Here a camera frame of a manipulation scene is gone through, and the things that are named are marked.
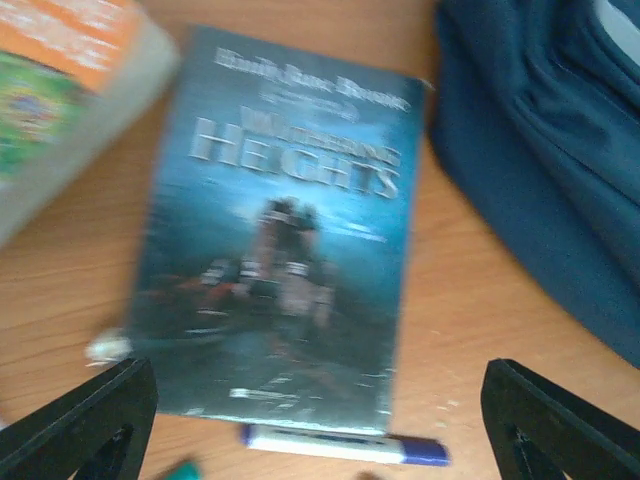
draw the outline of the wooden surface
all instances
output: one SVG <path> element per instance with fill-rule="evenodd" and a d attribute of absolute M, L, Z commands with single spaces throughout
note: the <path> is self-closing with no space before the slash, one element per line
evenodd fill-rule
<path fill-rule="evenodd" d="M 433 80 L 429 0 L 147 0 L 183 42 L 201 22 Z M 168 96 L 0 251 L 0 412 L 18 419 L 97 372 L 83 349 L 121 318 Z M 142 478 L 185 457 L 207 479 L 495 479 L 479 393 L 514 358 L 640 427 L 640 372 L 549 300 L 439 171 L 426 141 L 394 386 L 395 433 L 434 436 L 453 466 L 426 469 L 247 451 L 237 427 L 156 419 Z"/>

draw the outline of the navy blue cloth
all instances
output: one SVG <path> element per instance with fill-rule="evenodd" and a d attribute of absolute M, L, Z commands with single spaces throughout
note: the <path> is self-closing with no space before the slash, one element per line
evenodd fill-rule
<path fill-rule="evenodd" d="M 598 1 L 443 0 L 431 138 L 549 295 L 640 367 L 640 66 Z"/>

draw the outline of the wood grain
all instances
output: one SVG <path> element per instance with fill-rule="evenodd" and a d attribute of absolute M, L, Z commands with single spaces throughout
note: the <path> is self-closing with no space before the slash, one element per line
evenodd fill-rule
<path fill-rule="evenodd" d="M 147 0 L 183 44 L 189 23 L 434 80 L 430 0 Z M 170 94 L 0 251 L 0 412 L 15 420 L 92 377 L 85 345 L 129 298 Z M 208 479 L 498 478 L 482 424 L 486 364 L 514 358 L 640 427 L 640 373 L 555 305 L 440 172 L 425 140 L 392 429 L 434 436 L 453 466 L 426 469 L 247 451 L 237 427 L 159 415 L 142 478 L 180 460 Z"/>

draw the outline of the teal object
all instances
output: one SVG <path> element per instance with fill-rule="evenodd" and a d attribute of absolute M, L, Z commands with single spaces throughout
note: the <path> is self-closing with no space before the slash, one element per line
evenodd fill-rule
<path fill-rule="evenodd" d="M 186 463 L 165 480 L 200 480 L 201 478 L 198 468 L 193 463 Z"/>

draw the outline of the book cover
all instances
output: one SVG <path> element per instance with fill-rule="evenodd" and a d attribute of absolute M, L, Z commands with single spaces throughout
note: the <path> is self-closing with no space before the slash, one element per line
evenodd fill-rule
<path fill-rule="evenodd" d="M 159 411 L 385 431 L 425 95 L 194 27 L 125 329 Z"/>

